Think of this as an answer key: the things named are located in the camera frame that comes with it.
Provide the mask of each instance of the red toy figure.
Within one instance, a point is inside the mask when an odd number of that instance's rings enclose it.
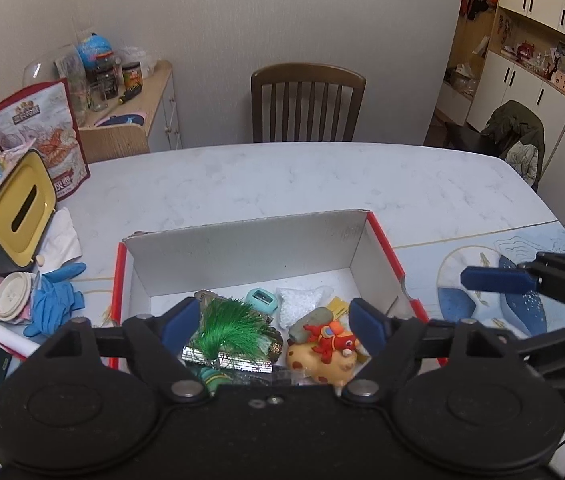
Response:
[[[326,325],[314,326],[303,325],[303,328],[311,335],[307,342],[317,341],[317,345],[312,348],[314,352],[321,354],[320,360],[328,365],[335,350],[343,351],[343,355],[351,355],[358,345],[358,339],[351,332],[345,331],[338,321],[332,321]]]

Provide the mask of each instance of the blue rubber glove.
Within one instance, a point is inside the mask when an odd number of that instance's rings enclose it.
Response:
[[[35,291],[32,304],[32,323],[24,329],[25,336],[50,336],[69,321],[74,310],[85,308],[82,292],[74,291],[69,283],[85,269],[82,263],[69,264],[40,277],[40,288]]]

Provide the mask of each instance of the jacket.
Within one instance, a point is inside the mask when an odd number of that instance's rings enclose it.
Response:
[[[517,101],[508,101],[494,110],[480,135],[493,140],[499,158],[519,170],[533,190],[538,189],[545,156],[545,129],[536,114]]]

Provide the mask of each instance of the dark green jacket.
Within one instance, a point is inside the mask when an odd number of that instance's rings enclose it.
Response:
[[[545,156],[545,129],[536,114],[517,101],[507,101],[494,110],[480,135],[487,136],[496,143],[502,160],[505,160],[509,149],[519,140],[522,144],[535,146],[538,149],[538,171],[531,187],[533,190],[538,189]]]

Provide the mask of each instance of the red and white box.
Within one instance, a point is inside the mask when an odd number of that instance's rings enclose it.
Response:
[[[252,288],[327,285],[387,316],[427,321],[375,215],[339,210],[137,233],[118,247],[112,319],[160,316],[198,290],[242,299]],[[110,364],[118,366],[116,359]]]

